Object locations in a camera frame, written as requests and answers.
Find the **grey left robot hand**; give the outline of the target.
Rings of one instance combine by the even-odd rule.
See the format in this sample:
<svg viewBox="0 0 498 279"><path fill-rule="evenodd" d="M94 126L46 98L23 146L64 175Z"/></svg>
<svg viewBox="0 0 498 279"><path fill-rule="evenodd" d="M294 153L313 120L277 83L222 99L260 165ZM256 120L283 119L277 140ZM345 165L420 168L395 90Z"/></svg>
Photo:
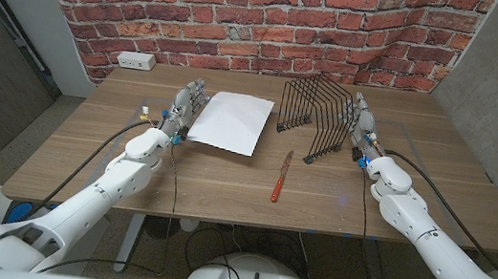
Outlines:
<svg viewBox="0 0 498 279"><path fill-rule="evenodd" d="M186 84L173 97L172 103L159 124L159 130L166 133L172 141L176 137L184 139L194 116L210 101L205 92L205 81L201 78Z"/></svg>

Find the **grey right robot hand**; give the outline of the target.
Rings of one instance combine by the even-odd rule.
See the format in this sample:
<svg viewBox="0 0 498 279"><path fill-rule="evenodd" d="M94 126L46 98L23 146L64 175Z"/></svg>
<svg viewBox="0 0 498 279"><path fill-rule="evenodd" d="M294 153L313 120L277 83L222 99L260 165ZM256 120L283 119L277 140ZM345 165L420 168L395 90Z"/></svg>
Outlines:
<svg viewBox="0 0 498 279"><path fill-rule="evenodd" d="M385 155L379 145L373 113L362 93L357 92L343 105L342 120L351 136L352 159L360 168L365 169L371 161Z"/></svg>

